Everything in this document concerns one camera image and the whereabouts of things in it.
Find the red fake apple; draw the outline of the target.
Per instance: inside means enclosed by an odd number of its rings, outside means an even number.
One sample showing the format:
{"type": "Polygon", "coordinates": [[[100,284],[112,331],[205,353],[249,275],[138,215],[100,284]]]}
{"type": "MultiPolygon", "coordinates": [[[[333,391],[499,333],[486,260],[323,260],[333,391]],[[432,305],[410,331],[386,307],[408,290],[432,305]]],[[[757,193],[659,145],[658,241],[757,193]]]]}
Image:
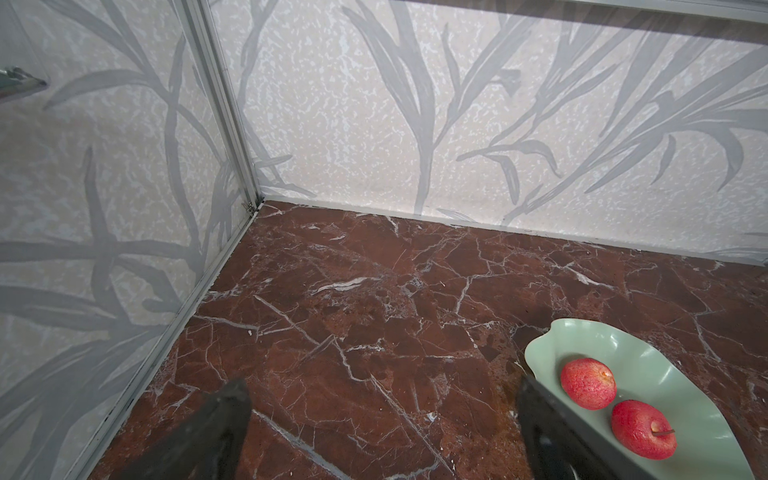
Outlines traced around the red fake apple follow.
{"type": "Polygon", "coordinates": [[[602,362],[581,358],[568,362],[560,373],[565,393],[578,406],[600,410],[610,405],[617,395],[613,372],[602,362]]]}
{"type": "Polygon", "coordinates": [[[616,440],[631,452],[651,460],[664,460],[677,449],[676,432],[664,414],[637,400],[624,400],[613,407],[611,430],[616,440]]]}

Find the horizontal aluminium frame bar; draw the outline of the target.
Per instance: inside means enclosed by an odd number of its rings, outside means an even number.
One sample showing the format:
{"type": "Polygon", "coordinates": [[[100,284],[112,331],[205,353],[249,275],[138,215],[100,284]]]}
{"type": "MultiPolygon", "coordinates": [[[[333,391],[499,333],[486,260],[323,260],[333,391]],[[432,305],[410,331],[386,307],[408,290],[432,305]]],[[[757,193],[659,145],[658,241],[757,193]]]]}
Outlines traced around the horizontal aluminium frame bar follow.
{"type": "Polygon", "coordinates": [[[767,24],[768,6],[767,1],[763,0],[578,0],[578,2],[767,24]]]}

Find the aluminium corner frame post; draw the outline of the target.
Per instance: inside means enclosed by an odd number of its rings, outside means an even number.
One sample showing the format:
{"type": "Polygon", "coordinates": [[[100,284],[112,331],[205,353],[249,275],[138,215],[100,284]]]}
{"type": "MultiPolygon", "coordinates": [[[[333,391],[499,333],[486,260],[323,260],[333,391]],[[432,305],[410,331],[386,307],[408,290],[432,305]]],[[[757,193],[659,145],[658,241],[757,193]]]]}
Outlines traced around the aluminium corner frame post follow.
{"type": "Polygon", "coordinates": [[[243,190],[246,209],[253,214],[263,202],[253,171],[226,62],[221,51],[208,1],[173,2],[195,59],[201,83],[211,105],[228,158],[243,190]]]}

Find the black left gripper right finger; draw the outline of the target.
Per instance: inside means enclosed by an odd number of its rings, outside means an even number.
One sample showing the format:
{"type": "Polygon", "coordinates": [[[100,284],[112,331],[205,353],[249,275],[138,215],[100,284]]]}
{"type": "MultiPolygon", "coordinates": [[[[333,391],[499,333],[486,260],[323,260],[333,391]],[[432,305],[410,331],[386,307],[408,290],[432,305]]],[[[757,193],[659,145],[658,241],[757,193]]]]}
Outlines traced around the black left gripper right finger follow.
{"type": "Polygon", "coordinates": [[[516,396],[527,462],[536,479],[650,479],[652,475],[532,376],[516,396]]]}

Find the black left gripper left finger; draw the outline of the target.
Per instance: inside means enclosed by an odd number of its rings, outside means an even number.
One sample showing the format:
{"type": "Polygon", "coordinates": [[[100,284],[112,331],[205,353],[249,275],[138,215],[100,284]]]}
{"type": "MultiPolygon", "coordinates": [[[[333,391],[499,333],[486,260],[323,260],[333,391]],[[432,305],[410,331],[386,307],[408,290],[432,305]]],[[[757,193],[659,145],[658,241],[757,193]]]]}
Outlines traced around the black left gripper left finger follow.
{"type": "Polygon", "coordinates": [[[232,380],[115,479],[233,479],[252,412],[246,382],[232,380]]]}

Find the pale green wavy fruit bowl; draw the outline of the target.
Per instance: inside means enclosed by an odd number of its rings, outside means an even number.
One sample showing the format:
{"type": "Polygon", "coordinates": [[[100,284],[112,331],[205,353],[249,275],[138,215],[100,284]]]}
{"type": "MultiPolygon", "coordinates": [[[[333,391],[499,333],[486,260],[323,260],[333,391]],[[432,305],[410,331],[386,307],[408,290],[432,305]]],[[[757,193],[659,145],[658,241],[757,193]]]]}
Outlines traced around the pale green wavy fruit bowl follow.
{"type": "Polygon", "coordinates": [[[563,403],[568,413],[585,421],[620,458],[655,479],[752,479],[747,459],[716,405],[660,351],[608,324],[582,319],[558,319],[545,334],[532,340],[524,357],[536,380],[563,403]],[[563,390],[560,373],[578,358],[605,364],[617,384],[615,403],[638,400],[660,410],[676,431],[675,453],[650,460],[632,453],[614,437],[612,406],[587,410],[563,390]]]}

